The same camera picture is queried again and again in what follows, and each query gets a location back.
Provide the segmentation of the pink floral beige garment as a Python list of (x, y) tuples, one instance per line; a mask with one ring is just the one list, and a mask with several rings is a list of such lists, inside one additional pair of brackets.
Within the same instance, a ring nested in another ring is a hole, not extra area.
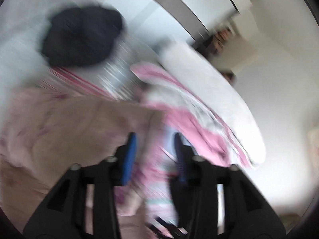
[(136, 161), (155, 149), (160, 111), (95, 96), (23, 88), (11, 96), (1, 128), (1, 208), (22, 231), (51, 187), (73, 164), (114, 155), (136, 133)]

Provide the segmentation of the pink white floral blanket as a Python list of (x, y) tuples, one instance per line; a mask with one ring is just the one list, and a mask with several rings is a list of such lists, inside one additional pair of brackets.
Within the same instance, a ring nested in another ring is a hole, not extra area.
[(164, 112), (164, 124), (180, 132), (196, 153), (212, 164), (227, 167), (252, 165), (248, 153), (228, 125), (167, 71), (150, 63), (130, 67), (150, 85), (142, 103)]

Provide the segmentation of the pink striped knit garment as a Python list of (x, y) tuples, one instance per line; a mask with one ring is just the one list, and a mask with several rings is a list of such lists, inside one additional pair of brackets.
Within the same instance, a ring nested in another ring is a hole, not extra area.
[[(140, 62), (158, 64), (155, 51), (136, 38), (120, 40), (110, 58), (88, 68), (49, 69), (39, 81), (47, 90), (72, 94), (95, 94), (108, 99), (140, 101), (145, 94), (153, 95), (155, 87), (136, 77), (130, 66)], [(151, 206), (150, 199), (143, 200), (138, 193), (130, 191), (126, 200), (133, 200), (136, 212), (133, 216), (120, 216), (120, 230), (123, 238), (148, 238), (144, 219), (152, 210), (158, 215), (164, 211), (170, 222), (176, 213), (168, 196), (168, 185), (158, 183), (152, 193), (160, 193), (162, 201)]]

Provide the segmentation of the white folded duvet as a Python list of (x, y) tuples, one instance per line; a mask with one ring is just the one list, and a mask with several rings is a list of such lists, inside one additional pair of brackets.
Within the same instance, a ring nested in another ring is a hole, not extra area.
[(232, 130), (253, 165), (266, 158), (261, 131), (247, 104), (228, 81), (185, 42), (170, 40), (158, 51), (159, 63), (200, 98)]

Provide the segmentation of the grey fleece bed cover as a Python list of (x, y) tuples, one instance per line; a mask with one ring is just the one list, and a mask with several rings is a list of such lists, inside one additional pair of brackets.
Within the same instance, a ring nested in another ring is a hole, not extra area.
[[(49, 28), (49, 17), (67, 5), (86, 3), (104, 4), (101, 0), (4, 1), (1, 5), (2, 113), (6, 111), (15, 88), (28, 85), (39, 86), (39, 81), (48, 72), (48, 64), (40, 54), (40, 44)], [(138, 39), (127, 33), (121, 40), (126, 40), (129, 37)]]

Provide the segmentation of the black puffy jacket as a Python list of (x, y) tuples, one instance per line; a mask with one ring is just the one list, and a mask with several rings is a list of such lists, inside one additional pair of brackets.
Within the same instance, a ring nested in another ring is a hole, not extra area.
[(98, 5), (70, 7), (53, 15), (41, 54), (51, 67), (86, 67), (112, 54), (124, 30), (123, 16)]

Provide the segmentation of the white sliding door wardrobe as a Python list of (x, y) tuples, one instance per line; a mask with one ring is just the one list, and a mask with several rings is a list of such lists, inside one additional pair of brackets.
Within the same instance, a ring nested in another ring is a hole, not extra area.
[(116, 8), (128, 32), (151, 47), (167, 38), (192, 43), (237, 13), (232, 0), (101, 0)]

